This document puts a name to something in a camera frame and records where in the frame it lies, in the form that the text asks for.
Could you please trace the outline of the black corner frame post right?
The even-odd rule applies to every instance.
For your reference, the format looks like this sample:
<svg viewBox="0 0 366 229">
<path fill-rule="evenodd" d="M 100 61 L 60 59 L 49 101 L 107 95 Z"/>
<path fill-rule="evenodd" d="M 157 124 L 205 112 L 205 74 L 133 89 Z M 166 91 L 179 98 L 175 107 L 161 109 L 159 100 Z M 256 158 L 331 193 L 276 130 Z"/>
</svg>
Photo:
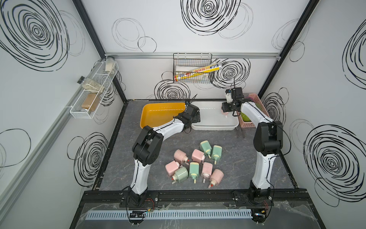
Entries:
<svg viewBox="0 0 366 229">
<path fill-rule="evenodd" d="M 306 23 L 310 19 L 315 8 L 318 6 L 319 2 L 320 2 L 320 0 L 310 0 L 308 2 L 305 10 L 303 11 L 301 17 L 299 18 L 296 26 L 294 27 L 292 33 L 289 36 L 287 42 L 285 43 L 285 45 L 279 55 L 280 56 L 279 60 L 275 62 L 271 71 L 269 72 L 269 75 L 267 76 L 266 80 L 264 81 L 264 84 L 262 85 L 262 87 L 258 93 L 259 98 L 262 98 L 264 96 L 264 94 L 267 91 L 268 87 L 270 86 L 272 80 L 274 79 L 275 75 L 277 74 L 278 70 L 280 69 L 285 58 L 290 53 L 292 46 L 294 45 L 295 41 L 299 37 L 300 33 L 302 32 Z"/>
</svg>

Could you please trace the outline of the yellow red foil roll box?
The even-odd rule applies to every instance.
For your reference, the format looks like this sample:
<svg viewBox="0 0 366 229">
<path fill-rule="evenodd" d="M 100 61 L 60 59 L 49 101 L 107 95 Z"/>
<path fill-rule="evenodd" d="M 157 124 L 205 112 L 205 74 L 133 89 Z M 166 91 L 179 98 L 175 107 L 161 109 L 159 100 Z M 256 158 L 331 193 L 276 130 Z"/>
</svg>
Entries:
<svg viewBox="0 0 366 229">
<path fill-rule="evenodd" d="M 186 79 L 194 78 L 206 73 L 212 73 L 220 70 L 222 68 L 221 64 L 213 63 L 205 67 L 194 67 L 194 66 L 177 66 L 176 73 L 173 77 L 174 81 L 179 82 Z"/>
</svg>

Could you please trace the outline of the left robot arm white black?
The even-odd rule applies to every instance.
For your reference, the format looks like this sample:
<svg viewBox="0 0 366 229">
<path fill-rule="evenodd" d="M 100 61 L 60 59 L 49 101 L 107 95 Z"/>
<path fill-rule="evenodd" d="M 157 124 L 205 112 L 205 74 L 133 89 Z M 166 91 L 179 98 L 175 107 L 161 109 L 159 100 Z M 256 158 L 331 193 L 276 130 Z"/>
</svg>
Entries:
<svg viewBox="0 0 366 229">
<path fill-rule="evenodd" d="M 145 126 L 142 128 L 132 146 L 134 173 L 132 182 L 128 187 L 127 200 L 131 200 L 136 206 L 144 204 L 150 168 L 160 154 L 163 141 L 199 122 L 200 109 L 189 104 L 183 112 L 173 116 L 171 121 L 158 127 Z"/>
</svg>

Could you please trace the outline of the pink perforated plastic basket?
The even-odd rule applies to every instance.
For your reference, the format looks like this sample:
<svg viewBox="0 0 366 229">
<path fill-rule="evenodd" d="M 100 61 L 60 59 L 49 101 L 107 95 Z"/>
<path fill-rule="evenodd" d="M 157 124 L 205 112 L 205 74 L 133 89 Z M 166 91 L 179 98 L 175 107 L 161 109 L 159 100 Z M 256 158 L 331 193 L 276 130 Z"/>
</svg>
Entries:
<svg viewBox="0 0 366 229">
<path fill-rule="evenodd" d="M 242 121 L 241 116 L 239 116 L 240 127 L 257 128 L 261 122 L 270 123 L 274 121 L 269 117 L 267 110 L 257 94 L 248 94 L 246 98 L 249 98 L 249 101 L 241 104 L 240 112 L 245 114 L 250 119 L 250 122 Z"/>
</svg>

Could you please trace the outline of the dark green toy vegetable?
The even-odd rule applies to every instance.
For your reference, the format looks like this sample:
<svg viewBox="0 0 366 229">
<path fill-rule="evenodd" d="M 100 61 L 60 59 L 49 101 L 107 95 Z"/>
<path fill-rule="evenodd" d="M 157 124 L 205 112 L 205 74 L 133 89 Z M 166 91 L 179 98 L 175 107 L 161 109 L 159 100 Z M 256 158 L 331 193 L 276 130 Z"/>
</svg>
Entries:
<svg viewBox="0 0 366 229">
<path fill-rule="evenodd" d="M 240 113 L 240 115 L 241 115 L 242 120 L 244 122 L 251 122 L 251 119 L 247 115 L 245 115 L 244 113 Z"/>
</svg>

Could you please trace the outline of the black corner frame post left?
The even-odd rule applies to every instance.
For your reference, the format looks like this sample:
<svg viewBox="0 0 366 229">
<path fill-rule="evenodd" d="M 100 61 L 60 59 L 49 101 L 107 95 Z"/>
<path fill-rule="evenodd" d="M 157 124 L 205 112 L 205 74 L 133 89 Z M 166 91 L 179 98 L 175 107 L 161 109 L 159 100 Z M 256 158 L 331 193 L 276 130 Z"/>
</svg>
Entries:
<svg viewBox="0 0 366 229">
<path fill-rule="evenodd" d="M 83 24 L 84 24 L 84 26 L 85 26 L 88 34 L 89 34 L 89 37 L 91 38 L 91 41 L 92 41 L 94 47 L 96 48 L 99 56 L 101 58 L 104 58 L 106 52 L 105 52 L 105 50 L 103 48 L 103 45 L 102 45 L 102 43 L 101 43 L 101 41 L 100 41 L 100 39 L 99 39 L 99 37 L 96 33 L 96 30 L 95 30 L 95 28 L 92 24 L 92 21 L 91 21 L 89 15 L 87 13 L 87 10 L 86 10 L 86 8 L 83 4 L 83 1 L 81 1 L 81 0 L 72 0 L 72 2 L 74 4 L 80 18 L 82 19 Z M 121 84 L 119 83 L 119 81 L 116 77 L 114 77 L 114 79 L 113 79 L 113 85 L 116 88 L 117 93 L 120 96 L 122 102 L 126 103 L 128 100 L 127 100 L 127 98 L 126 98 L 126 96 L 125 96 L 125 94 L 122 90 Z"/>
</svg>

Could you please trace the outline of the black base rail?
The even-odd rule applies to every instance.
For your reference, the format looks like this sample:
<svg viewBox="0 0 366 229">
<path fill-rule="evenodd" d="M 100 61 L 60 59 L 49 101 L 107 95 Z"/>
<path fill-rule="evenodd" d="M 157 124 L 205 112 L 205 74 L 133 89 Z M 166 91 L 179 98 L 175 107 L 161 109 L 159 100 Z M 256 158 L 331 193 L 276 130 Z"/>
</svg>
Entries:
<svg viewBox="0 0 366 229">
<path fill-rule="evenodd" d="M 170 203 L 212 203 L 222 202 L 236 207 L 264 206 L 259 200 L 249 199 L 249 190 L 149 190 L 143 203 L 136 204 L 127 191 L 86 191 L 79 203 L 81 210 L 86 204 L 116 204 L 118 208 L 131 210 L 159 209 Z"/>
</svg>

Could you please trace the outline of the aluminium wall rail back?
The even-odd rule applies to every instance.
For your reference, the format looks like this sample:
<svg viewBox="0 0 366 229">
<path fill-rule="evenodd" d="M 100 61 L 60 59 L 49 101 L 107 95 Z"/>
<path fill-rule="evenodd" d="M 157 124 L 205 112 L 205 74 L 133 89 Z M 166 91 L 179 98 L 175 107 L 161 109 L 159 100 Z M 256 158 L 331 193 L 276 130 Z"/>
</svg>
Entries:
<svg viewBox="0 0 366 229">
<path fill-rule="evenodd" d="M 105 56 L 116 59 L 281 59 L 276 52 L 107 52 Z"/>
</svg>

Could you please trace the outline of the aluminium wall rail left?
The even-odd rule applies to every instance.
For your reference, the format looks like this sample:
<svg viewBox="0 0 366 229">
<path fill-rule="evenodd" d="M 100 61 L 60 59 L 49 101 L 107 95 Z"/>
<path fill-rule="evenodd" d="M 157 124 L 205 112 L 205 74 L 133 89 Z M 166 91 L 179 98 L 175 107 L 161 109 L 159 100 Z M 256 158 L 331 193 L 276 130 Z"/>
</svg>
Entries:
<svg viewBox="0 0 366 229">
<path fill-rule="evenodd" d="M 5 218 L 23 190 L 33 177 L 54 142 L 57 140 L 60 133 L 71 118 L 70 109 L 76 102 L 76 99 L 81 95 L 81 88 L 77 89 L 76 93 L 71 97 L 67 105 L 62 109 L 59 116 L 50 126 L 46 134 L 43 136 L 38 145 L 30 151 L 30 155 L 26 158 L 25 163 L 20 168 L 14 179 L 1 195 L 1 219 Z"/>
</svg>

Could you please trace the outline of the yellow plastic storage tray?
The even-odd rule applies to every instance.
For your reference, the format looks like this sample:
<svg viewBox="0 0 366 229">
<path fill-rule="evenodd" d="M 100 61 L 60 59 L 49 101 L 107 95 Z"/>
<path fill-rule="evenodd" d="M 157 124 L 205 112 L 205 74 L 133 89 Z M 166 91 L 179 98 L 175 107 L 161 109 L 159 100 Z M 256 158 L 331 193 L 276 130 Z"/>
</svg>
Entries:
<svg viewBox="0 0 366 229">
<path fill-rule="evenodd" d="M 185 103 L 151 103 L 143 107 L 140 128 L 158 127 L 173 120 L 185 110 Z"/>
</svg>

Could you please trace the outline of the glass jar on shelf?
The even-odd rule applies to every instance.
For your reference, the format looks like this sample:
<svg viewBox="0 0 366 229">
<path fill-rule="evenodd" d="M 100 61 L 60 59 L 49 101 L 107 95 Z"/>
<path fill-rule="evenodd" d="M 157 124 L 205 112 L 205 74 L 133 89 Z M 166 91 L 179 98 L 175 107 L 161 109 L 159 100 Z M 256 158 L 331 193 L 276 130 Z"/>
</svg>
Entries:
<svg viewBox="0 0 366 229">
<path fill-rule="evenodd" d="M 115 58 L 113 56 L 107 56 L 105 59 L 105 71 L 110 73 L 115 65 Z"/>
</svg>

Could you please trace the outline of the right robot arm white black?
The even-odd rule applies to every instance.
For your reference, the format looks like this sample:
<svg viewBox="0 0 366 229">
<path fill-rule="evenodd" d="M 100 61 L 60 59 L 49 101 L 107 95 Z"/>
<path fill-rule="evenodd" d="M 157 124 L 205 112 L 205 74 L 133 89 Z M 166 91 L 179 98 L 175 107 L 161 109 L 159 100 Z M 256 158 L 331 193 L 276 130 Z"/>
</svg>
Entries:
<svg viewBox="0 0 366 229">
<path fill-rule="evenodd" d="M 241 112 L 255 125 L 253 144 L 257 151 L 257 161 L 248 198 L 251 201 L 268 198 L 271 193 L 273 164 L 283 147 L 283 124 L 262 112 L 250 98 L 244 96 L 240 87 L 226 90 L 226 102 L 222 103 L 222 111 Z"/>
</svg>

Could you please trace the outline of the black corner frame post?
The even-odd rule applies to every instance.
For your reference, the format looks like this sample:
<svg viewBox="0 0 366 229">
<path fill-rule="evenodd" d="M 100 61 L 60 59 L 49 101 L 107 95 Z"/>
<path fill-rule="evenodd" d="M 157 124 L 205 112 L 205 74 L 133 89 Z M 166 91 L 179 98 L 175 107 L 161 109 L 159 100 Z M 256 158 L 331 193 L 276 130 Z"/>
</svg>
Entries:
<svg viewBox="0 0 366 229">
<path fill-rule="evenodd" d="M 101 43 L 101 41 L 100 41 L 100 39 L 99 39 L 99 37 L 96 33 L 96 30 L 95 30 L 95 28 L 92 24 L 92 21 L 91 21 L 89 15 L 87 13 L 87 10 L 86 10 L 86 8 L 83 4 L 83 1 L 81 1 L 81 0 L 72 0 L 72 2 L 74 4 L 80 18 L 82 19 L 83 24 L 84 24 L 84 26 L 85 26 L 88 34 L 89 34 L 89 37 L 91 38 L 91 41 L 92 41 L 94 47 L 96 48 L 99 56 L 101 58 L 104 58 L 106 52 L 105 52 L 105 50 L 103 48 L 103 45 L 102 45 L 102 43 Z M 125 96 L 125 94 L 122 90 L 121 84 L 119 83 L 119 81 L 116 77 L 114 77 L 114 79 L 113 79 L 113 85 L 116 88 L 117 93 L 120 96 L 122 102 L 126 103 L 128 100 L 127 100 L 127 98 L 126 98 L 126 96 Z"/>
<path fill-rule="evenodd" d="M 279 55 L 280 56 L 279 60 L 275 62 L 271 71 L 269 72 L 269 75 L 267 76 L 266 80 L 264 81 L 264 84 L 262 85 L 262 87 L 258 93 L 259 98 L 262 98 L 264 96 L 264 94 L 267 91 L 268 87 L 270 86 L 272 80 L 274 79 L 275 75 L 277 74 L 278 70 L 280 69 L 285 58 L 290 53 L 292 46 L 294 45 L 295 41 L 299 37 L 300 33 L 302 32 L 306 23 L 310 19 L 315 8 L 318 6 L 319 2 L 320 2 L 320 0 L 310 0 L 308 2 L 305 10 L 303 11 L 301 17 L 299 18 L 296 26 L 294 27 L 292 33 L 289 36 L 287 42 L 285 43 L 285 45 Z"/>
</svg>

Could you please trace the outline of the clear bottle on shelf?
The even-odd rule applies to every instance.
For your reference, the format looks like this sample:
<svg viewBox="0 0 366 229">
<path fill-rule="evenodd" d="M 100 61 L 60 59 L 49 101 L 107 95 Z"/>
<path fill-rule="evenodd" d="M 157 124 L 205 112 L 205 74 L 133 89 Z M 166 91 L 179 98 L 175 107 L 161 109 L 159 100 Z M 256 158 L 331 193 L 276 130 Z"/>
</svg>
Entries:
<svg viewBox="0 0 366 229">
<path fill-rule="evenodd" d="M 101 94 L 104 92 L 104 86 L 90 78 L 85 78 L 81 76 L 80 79 L 77 81 L 77 83 L 81 85 L 84 90 L 88 92 L 95 94 Z"/>
</svg>

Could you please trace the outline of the white plastic storage tray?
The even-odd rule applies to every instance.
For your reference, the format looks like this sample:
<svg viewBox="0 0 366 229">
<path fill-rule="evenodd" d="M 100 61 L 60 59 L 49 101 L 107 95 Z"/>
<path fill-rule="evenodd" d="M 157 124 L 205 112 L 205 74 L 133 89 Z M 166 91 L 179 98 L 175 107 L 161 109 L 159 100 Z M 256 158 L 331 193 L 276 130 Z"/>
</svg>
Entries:
<svg viewBox="0 0 366 229">
<path fill-rule="evenodd" d="M 200 109 L 201 122 L 192 124 L 197 131 L 230 131 L 239 125 L 239 120 L 232 113 L 226 117 L 220 101 L 197 101 L 193 105 Z"/>
</svg>

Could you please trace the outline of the aluminium wall rail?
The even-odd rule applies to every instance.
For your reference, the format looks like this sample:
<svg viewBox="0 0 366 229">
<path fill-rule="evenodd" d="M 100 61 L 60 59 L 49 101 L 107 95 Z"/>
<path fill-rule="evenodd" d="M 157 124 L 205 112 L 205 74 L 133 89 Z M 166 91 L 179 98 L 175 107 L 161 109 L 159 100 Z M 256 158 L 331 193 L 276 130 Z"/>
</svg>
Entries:
<svg viewBox="0 0 366 229">
<path fill-rule="evenodd" d="M 107 52 L 105 56 L 116 59 L 281 59 L 276 52 Z"/>
<path fill-rule="evenodd" d="M 76 99 L 81 95 L 81 88 L 77 89 L 76 93 L 71 97 L 67 105 L 62 109 L 59 116 L 50 126 L 46 134 L 43 136 L 38 145 L 30 151 L 30 155 L 26 158 L 25 163 L 20 168 L 14 179 L 1 195 L 1 219 L 5 218 L 23 190 L 33 177 L 54 142 L 57 140 L 60 133 L 71 118 L 70 109 L 76 102 Z"/>
</svg>

